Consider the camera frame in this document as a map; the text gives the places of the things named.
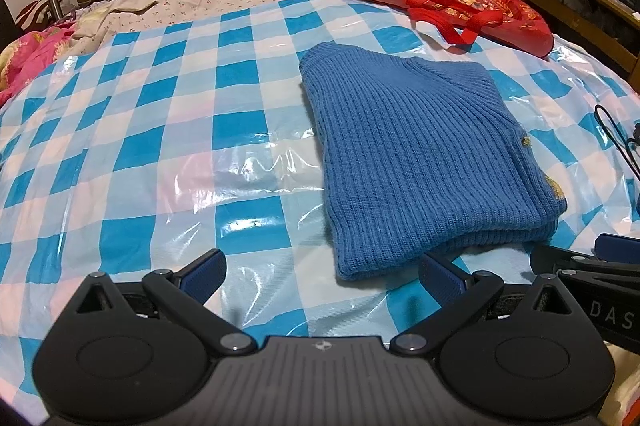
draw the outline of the bed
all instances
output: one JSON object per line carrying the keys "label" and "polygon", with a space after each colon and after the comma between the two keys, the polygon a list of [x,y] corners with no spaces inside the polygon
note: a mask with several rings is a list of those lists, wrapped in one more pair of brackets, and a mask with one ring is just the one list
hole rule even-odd
{"label": "bed", "polygon": [[[121,12],[146,1],[87,12],[77,55],[0,111],[0,395],[34,423],[46,416],[34,353],[94,270],[138,280],[219,247],[228,272],[207,307],[259,341],[388,342],[437,310],[412,268],[335,279],[321,150],[298,71],[322,41],[484,65],[566,195],[551,244],[591,254],[601,232],[640,231],[638,183],[593,117],[601,103],[630,132],[640,99],[561,38],[546,60],[485,38],[460,50],[428,24],[358,0],[153,0]],[[530,282],[529,251],[467,249],[456,264]],[[610,400],[624,416],[628,403]]]}

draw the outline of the ribbed knit sweater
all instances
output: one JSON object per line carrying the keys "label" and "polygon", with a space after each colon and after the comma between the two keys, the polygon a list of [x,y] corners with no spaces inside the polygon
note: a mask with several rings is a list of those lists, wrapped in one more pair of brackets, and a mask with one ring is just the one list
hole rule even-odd
{"label": "ribbed knit sweater", "polygon": [[300,71],[340,278],[554,233],[564,195],[481,65],[321,43]]}

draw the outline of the red bag handle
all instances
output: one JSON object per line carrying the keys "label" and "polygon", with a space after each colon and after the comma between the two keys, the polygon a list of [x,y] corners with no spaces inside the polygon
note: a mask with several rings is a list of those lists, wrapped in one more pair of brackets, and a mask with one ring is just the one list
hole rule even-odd
{"label": "red bag handle", "polygon": [[[453,8],[469,16],[462,34],[458,34],[453,24],[438,10],[425,8],[427,3],[437,3],[447,8]],[[450,45],[471,45],[488,24],[501,25],[504,19],[502,11],[497,9],[479,10],[459,0],[408,0],[409,18],[415,21],[425,21],[435,25],[444,40]]]}

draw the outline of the folded blue sweater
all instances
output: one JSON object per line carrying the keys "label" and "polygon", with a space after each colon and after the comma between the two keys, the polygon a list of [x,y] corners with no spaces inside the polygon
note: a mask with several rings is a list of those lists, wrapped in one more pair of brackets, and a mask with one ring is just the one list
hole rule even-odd
{"label": "folded blue sweater", "polygon": [[321,43],[300,71],[340,278],[554,233],[564,195],[481,65]]}

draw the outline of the pink cloth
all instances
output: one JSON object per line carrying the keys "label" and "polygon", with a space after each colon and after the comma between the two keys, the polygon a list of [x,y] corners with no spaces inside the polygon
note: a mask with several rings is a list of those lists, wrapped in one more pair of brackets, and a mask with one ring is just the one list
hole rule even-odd
{"label": "pink cloth", "polygon": [[29,32],[11,43],[0,55],[0,106],[56,61],[68,47],[75,22]]}

